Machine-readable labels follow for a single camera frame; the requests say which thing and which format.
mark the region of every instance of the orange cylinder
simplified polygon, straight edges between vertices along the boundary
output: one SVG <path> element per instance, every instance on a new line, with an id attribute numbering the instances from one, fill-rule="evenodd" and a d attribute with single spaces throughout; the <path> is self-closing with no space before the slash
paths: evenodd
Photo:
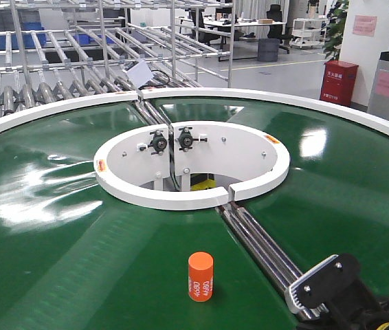
<path id="1" fill-rule="evenodd" d="M 213 295 L 213 257 L 207 252 L 195 252 L 188 258 L 188 295 L 198 302 Z"/>

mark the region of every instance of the potted plant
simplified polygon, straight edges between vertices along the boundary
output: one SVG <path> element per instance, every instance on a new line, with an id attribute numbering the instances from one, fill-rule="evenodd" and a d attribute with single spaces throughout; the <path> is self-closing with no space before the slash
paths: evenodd
<path id="1" fill-rule="evenodd" d="M 331 8 L 327 14 L 329 24 L 327 25 L 324 53 L 326 53 L 326 58 L 329 58 L 330 60 L 338 60 L 340 58 L 347 11 L 348 0 L 338 0 L 335 6 Z"/>

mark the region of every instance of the screw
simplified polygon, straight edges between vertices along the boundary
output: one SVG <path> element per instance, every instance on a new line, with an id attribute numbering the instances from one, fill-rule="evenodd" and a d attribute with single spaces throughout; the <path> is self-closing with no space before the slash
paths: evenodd
<path id="1" fill-rule="evenodd" d="M 159 141 L 158 142 L 158 148 L 159 149 L 164 149 L 166 147 L 166 143 L 164 141 Z"/>
<path id="2" fill-rule="evenodd" d="M 191 142 L 191 140 L 190 140 L 189 137 L 185 137 L 184 139 L 182 139 L 182 144 L 183 144 L 184 146 L 189 145 L 190 142 Z"/>

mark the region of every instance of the red cabinet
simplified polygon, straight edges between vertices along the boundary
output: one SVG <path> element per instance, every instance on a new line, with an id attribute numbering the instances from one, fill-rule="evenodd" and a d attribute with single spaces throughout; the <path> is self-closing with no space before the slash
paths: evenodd
<path id="1" fill-rule="evenodd" d="M 320 100 L 349 107 L 358 65 L 340 60 L 330 60 L 325 65 Z"/>

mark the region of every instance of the orange sticker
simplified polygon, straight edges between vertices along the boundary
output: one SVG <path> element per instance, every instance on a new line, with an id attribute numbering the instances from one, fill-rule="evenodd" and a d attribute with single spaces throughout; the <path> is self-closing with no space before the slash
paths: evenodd
<path id="1" fill-rule="evenodd" d="M 104 162 L 103 159 L 99 159 L 98 160 L 98 167 L 97 167 L 97 169 L 98 169 L 98 172 L 105 172 L 105 170 L 106 170 L 106 163 Z"/>
<path id="2" fill-rule="evenodd" d="M 268 140 L 271 140 L 273 143 L 280 143 L 280 141 L 278 141 L 274 136 L 271 136 L 270 134 L 265 135 L 265 137 Z"/>

